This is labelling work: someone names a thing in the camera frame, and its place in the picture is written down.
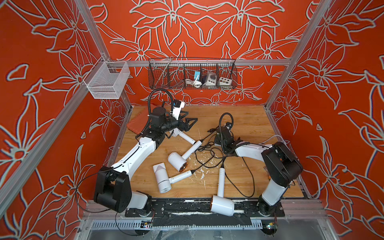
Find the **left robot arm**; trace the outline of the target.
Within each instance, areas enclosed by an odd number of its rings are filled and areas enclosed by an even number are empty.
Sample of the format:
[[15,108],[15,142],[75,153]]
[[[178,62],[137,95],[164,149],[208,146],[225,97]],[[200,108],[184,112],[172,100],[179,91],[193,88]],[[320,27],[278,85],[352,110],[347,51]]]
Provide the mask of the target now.
[[188,165],[187,159],[202,142],[186,134],[197,119],[187,118],[188,112],[182,110],[184,106],[184,102],[176,101],[172,104],[171,113],[164,107],[149,111],[149,126],[140,135],[138,143],[117,163],[111,167],[102,167],[98,172],[94,202],[117,213],[126,209],[137,209],[144,215],[149,214],[152,210],[152,197],[132,191],[131,178],[165,138],[179,136],[192,145],[183,155],[171,153],[168,157],[168,162],[180,173],[173,179],[175,182],[191,176],[191,172],[184,174],[183,171]]

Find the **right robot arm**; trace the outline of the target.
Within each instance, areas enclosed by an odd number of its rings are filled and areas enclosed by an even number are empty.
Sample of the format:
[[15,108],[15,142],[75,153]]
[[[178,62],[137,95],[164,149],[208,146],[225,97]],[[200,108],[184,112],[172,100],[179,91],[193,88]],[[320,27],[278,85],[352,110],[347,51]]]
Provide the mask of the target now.
[[252,144],[241,139],[235,140],[227,127],[219,127],[217,132],[215,144],[222,147],[226,156],[251,158],[265,164],[271,179],[259,196],[257,209],[265,217],[274,213],[291,182],[304,170],[298,158],[282,142],[273,145]]

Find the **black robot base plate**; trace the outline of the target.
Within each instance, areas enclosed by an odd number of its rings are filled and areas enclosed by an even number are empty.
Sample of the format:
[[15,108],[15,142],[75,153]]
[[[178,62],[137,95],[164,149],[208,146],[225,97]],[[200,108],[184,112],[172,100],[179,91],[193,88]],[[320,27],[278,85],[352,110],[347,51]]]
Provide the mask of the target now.
[[[258,199],[233,199],[235,203],[235,214],[246,217],[261,218],[258,212]],[[164,217],[168,214],[211,214],[210,198],[153,198],[150,207],[150,216]]]

